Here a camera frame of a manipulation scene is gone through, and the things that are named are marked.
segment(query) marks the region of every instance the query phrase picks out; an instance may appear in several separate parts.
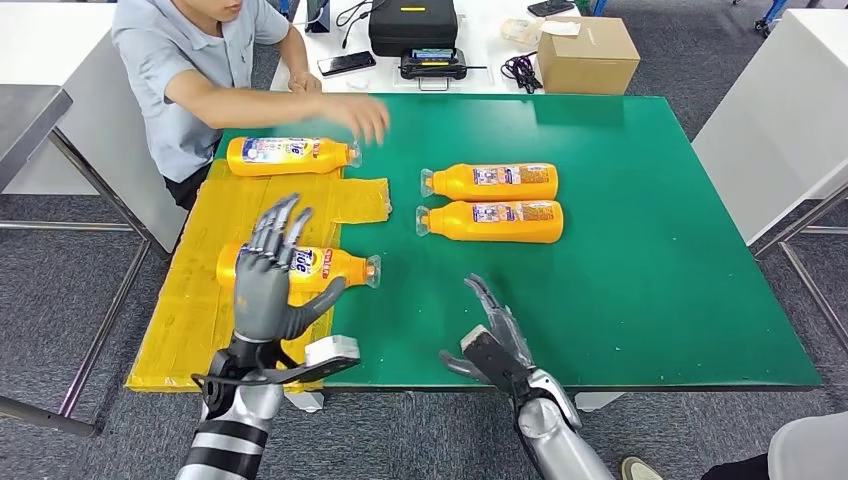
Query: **bottle label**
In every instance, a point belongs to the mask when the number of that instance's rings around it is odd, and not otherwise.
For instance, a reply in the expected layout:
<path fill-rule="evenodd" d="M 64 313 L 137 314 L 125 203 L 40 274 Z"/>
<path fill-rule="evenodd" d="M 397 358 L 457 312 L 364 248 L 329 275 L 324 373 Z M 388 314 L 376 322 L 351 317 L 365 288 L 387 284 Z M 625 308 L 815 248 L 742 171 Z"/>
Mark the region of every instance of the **bottle label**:
<path fill-rule="evenodd" d="M 472 169 L 475 185 L 520 185 L 546 183 L 550 179 L 544 165 L 480 166 Z"/>
<path fill-rule="evenodd" d="M 318 138 L 254 138 L 244 139 L 242 159 L 247 163 L 301 162 L 312 153 L 318 155 Z"/>
<path fill-rule="evenodd" d="M 320 272 L 321 278 L 326 279 L 330 276 L 332 263 L 333 249 L 331 248 L 323 251 L 318 248 L 296 248 L 292 255 L 289 275 L 306 278 Z"/>
<path fill-rule="evenodd" d="M 471 215 L 477 223 L 534 222 L 554 219 L 551 202 L 475 203 Z"/>

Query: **cardboard box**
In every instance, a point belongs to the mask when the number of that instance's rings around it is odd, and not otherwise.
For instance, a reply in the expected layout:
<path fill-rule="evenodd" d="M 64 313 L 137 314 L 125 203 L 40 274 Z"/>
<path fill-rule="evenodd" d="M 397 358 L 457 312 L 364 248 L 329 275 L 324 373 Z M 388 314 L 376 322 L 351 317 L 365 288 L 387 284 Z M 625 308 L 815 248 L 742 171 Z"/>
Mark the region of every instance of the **cardboard box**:
<path fill-rule="evenodd" d="M 639 65 L 639 53 L 620 18 L 548 18 L 580 24 L 576 36 L 542 32 L 539 71 L 547 93 L 622 95 Z"/>

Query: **yellow paper sheet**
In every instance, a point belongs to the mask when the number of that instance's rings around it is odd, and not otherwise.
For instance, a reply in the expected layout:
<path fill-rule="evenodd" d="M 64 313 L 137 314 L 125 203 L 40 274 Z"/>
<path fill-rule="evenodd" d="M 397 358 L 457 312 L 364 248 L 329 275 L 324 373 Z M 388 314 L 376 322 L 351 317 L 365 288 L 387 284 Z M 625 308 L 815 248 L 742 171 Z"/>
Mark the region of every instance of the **yellow paper sheet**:
<path fill-rule="evenodd" d="M 340 223 L 385 221 L 391 207 L 386 179 L 347 180 L 339 172 L 244 178 L 216 161 L 198 194 L 180 245 L 153 312 L 126 386 L 136 391 L 196 391 L 192 373 L 206 373 L 215 351 L 227 346 L 233 329 L 232 290 L 215 279 L 218 253 L 228 243 L 243 243 L 256 219 L 280 198 L 300 194 L 293 216 L 309 206 L 302 245 L 338 247 Z M 313 294 L 290 296 L 306 303 Z M 332 310 L 284 351 L 302 362 L 304 347 L 330 332 Z M 287 391 L 320 387 L 293 385 Z"/>

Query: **smartphone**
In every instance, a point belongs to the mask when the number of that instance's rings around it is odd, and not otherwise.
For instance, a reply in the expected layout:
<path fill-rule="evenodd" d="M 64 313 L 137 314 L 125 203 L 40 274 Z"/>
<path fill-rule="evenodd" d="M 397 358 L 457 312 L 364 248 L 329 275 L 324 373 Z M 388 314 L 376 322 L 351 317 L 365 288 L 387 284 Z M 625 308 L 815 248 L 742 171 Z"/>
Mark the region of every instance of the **smartphone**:
<path fill-rule="evenodd" d="M 574 2 L 566 0 L 548 0 L 547 2 L 534 3 L 527 7 L 533 15 L 537 17 L 548 17 L 557 13 L 567 12 L 574 8 Z"/>
<path fill-rule="evenodd" d="M 371 52 L 365 51 L 319 60 L 318 70 L 321 71 L 321 75 L 326 77 L 337 73 L 359 70 L 360 68 L 373 67 L 374 65 L 377 65 L 374 56 L 371 55 Z"/>

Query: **silver robotic arm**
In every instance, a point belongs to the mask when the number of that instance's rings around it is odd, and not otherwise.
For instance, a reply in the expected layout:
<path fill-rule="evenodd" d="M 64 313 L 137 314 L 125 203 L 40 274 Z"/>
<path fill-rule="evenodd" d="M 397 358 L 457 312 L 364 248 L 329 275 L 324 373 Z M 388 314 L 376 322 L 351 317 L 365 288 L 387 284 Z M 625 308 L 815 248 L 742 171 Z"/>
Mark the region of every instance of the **silver robotic arm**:
<path fill-rule="evenodd" d="M 460 342 L 464 359 L 439 353 L 460 375 L 490 383 L 512 397 L 516 431 L 527 455 L 546 480 L 613 480 L 598 454 L 578 434 L 577 408 L 549 373 L 533 364 L 509 307 L 501 306 L 483 279 L 465 280 L 489 318 Z"/>
<path fill-rule="evenodd" d="M 192 376 L 204 405 L 178 480 L 256 478 L 271 420 L 283 401 L 281 385 L 315 381 L 359 363 L 356 340 L 339 335 L 307 345 L 303 364 L 280 347 L 281 340 L 303 335 L 345 284 L 336 278 L 306 305 L 288 304 L 289 262 L 311 213 L 304 209 L 286 232 L 297 199 L 290 195 L 262 215 L 239 253 L 233 336 L 215 353 L 208 374 Z M 277 370 L 277 362 L 286 369 Z"/>

